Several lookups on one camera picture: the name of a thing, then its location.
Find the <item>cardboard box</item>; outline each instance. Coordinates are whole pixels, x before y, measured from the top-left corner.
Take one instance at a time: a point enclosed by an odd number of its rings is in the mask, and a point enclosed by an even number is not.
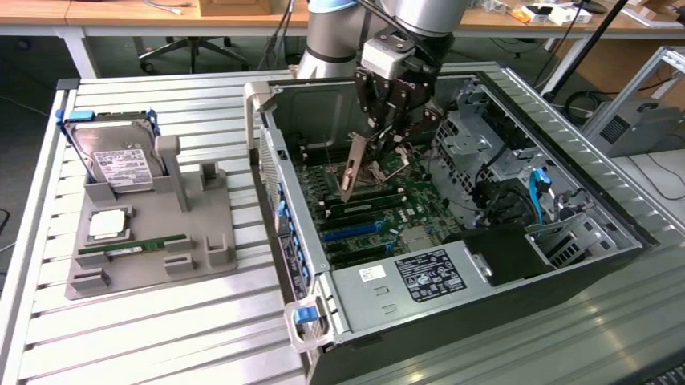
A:
[[[656,22],[674,22],[678,16],[666,6],[653,9],[645,6],[634,6],[633,10],[640,16]]]
[[[573,22],[578,7],[573,3],[558,5],[553,8],[553,13],[549,14],[549,21],[558,26],[568,25]],[[576,24],[586,24],[590,22],[592,14],[586,10],[580,10]]]
[[[200,0],[202,16],[271,14],[271,0]]]
[[[529,22],[546,22],[553,11],[550,6],[525,6],[521,8],[524,14],[530,18]]]

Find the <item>office chair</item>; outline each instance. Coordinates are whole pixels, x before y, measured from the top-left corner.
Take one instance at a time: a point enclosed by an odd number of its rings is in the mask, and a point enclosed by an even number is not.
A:
[[[208,42],[210,39],[215,38],[199,38],[190,37],[183,38],[180,40],[175,40],[172,37],[167,37],[167,44],[158,48],[156,50],[142,54],[138,56],[140,60],[140,69],[151,74],[154,72],[154,65],[148,62],[148,59],[156,58],[167,52],[172,52],[179,50],[180,48],[190,47],[191,48],[191,73],[195,73],[195,58],[200,55],[200,48],[208,49],[218,54],[231,58],[232,60],[241,62],[241,70],[249,71],[250,65],[247,64],[247,59],[243,55],[227,50],[223,47],[219,47],[216,44]],[[224,46],[231,47],[231,38],[224,38]]]

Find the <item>green ram module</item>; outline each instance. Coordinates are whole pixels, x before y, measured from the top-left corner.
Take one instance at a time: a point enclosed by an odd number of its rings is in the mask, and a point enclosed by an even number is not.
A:
[[[118,243],[115,245],[87,247],[87,248],[79,250],[79,255],[116,251],[116,250],[122,250],[122,249],[132,249],[135,247],[140,247],[143,249],[142,252],[144,253],[148,251],[162,250],[164,248],[164,242],[179,241],[186,238],[187,238],[186,234],[179,234],[179,235],[171,235],[168,237],[146,239],[142,241],[130,241],[130,242],[124,242],[124,243]]]

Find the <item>hard drive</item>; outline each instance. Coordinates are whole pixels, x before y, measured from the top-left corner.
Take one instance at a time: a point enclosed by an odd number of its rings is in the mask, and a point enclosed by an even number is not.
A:
[[[152,112],[95,115],[75,111],[62,130],[79,153],[90,183],[108,183],[115,193],[150,190],[166,173],[155,152],[159,135]]]

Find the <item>slotted aluminum table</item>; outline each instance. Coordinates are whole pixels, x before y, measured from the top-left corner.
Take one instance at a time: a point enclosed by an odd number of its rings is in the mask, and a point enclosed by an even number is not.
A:
[[[458,70],[459,65],[446,69]],[[484,63],[482,71],[504,85],[510,83],[510,70]],[[56,93],[54,111],[154,108],[162,133],[180,136],[184,170],[204,160],[220,161],[230,174],[241,261],[228,276],[76,302],[64,298],[84,170],[52,118],[0,301],[3,385],[305,384],[282,321],[242,109],[246,82],[289,77],[287,71],[271,71],[95,79],[84,80],[76,91]],[[529,88],[522,91],[529,95],[522,96],[526,108],[536,108],[540,97],[530,96]],[[564,138],[558,117],[537,119]],[[584,156],[577,141],[562,145]],[[674,210],[654,209],[660,200],[653,190],[644,187],[638,196],[617,181],[622,174],[640,182],[634,170],[609,169],[601,160],[584,163],[584,168],[664,247],[565,304],[361,376],[350,385],[594,385],[620,380],[685,347],[682,219],[670,215],[665,221]]]
[[[246,82],[290,76],[273,71],[94,79],[58,91],[52,112],[64,108],[67,116],[74,108],[152,108],[162,133],[180,137],[183,171],[219,161],[239,267],[228,276],[64,298],[84,166],[52,118],[3,293],[3,383],[305,383],[257,205],[242,102]]]

